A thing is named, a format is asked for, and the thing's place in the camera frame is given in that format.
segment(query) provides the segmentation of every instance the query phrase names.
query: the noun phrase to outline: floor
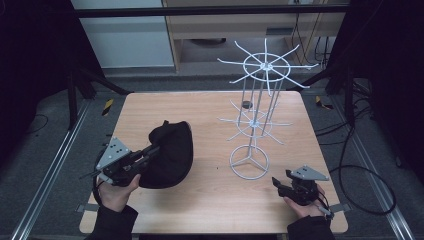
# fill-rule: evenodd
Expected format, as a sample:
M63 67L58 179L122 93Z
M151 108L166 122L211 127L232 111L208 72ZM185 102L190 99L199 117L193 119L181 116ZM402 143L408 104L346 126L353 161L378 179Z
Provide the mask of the floor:
M229 81L246 73L217 61L219 57L239 62L247 57L237 49L234 41L252 53L263 51L264 39L227 39L220 44L210 40L186 41L177 73L158 72L127 78L111 76L109 79L137 92L239 89L240 85ZM268 39L267 43L269 51L276 54L290 50L278 38ZM313 60L314 55L311 53L309 59L319 64L316 68L294 71L290 76L302 82L321 71L321 62ZM321 58L322 55L317 54L317 59ZM366 101L359 100L363 96L355 96L359 100L355 111L356 128L344 148L350 128L343 125L343 92L328 96L324 91L326 82L324 79L305 89L302 97L328 168L335 169L340 161L366 167L387 182L397 199L396 208L390 214L367 213L387 210L393 203L390 190L375 175L364 170L343 169L342 178L336 170L331 177L340 200L349 203L347 195L356 202L350 202L353 210L346 213L349 230L337 234L336 238L424 239L423 185L411 169L396 166L394 153L373 119L373 110L368 108ZM366 79L357 79L356 83L367 89ZM26 235L28 239L83 239L78 229L82 215L74 210L87 201L91 183L79 177L93 168L93 159L109 141L125 101L125 96L100 85L95 84L95 87L98 94L94 100L78 98L82 121L74 131L67 130L66 92L59 92L39 104L28 135L11 156L12 164L0 175L0 239L10 239L12 234ZM321 97L323 105L316 104L317 96ZM113 107L107 116L102 116L104 105L111 98ZM341 126L338 130L328 132L338 126Z

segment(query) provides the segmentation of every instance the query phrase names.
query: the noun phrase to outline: wooden table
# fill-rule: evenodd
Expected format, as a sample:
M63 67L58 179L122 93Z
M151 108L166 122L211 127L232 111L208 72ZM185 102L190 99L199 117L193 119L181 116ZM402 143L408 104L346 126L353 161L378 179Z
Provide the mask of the wooden table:
M268 99L262 97L262 103ZM166 92L128 95L115 128L117 136L131 150L150 145L148 134L169 122L187 121L193 132L194 161L190 173L179 185L162 190L138 188L129 205L139 212L134 233L285 233L287 225L296 220L294 212L278 196L271 177L291 186L286 169L304 164L329 176L317 139L302 98L298 92L281 92L271 137L259 139L270 159L270 169L260 179L246 180L237 176L229 164L231 152L249 143L239 135L234 123L218 118L236 119L241 92ZM257 171L246 165L243 171ZM333 183L319 182L330 205L339 203ZM91 196L90 203L95 203ZM83 233L93 230L95 212L85 212L80 224ZM331 228L340 233L347 230L343 213L337 213Z

